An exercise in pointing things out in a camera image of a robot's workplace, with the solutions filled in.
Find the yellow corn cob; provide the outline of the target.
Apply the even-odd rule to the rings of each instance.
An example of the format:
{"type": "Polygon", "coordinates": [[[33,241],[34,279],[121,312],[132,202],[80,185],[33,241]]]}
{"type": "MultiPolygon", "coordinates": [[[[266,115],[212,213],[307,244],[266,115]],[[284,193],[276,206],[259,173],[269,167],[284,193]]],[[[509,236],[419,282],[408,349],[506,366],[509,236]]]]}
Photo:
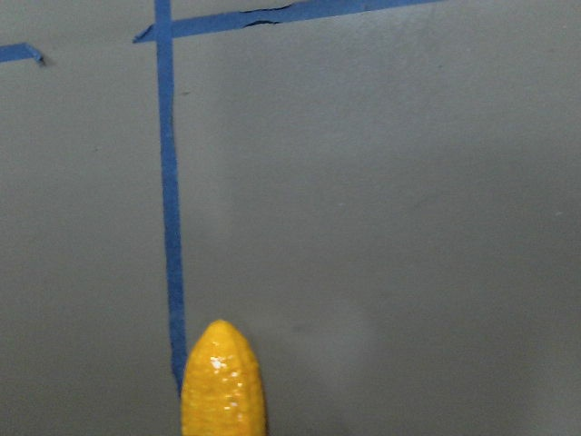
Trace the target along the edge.
{"type": "Polygon", "coordinates": [[[212,322],[187,360],[181,433],[267,434],[260,365],[250,343],[230,322],[212,322]]]}

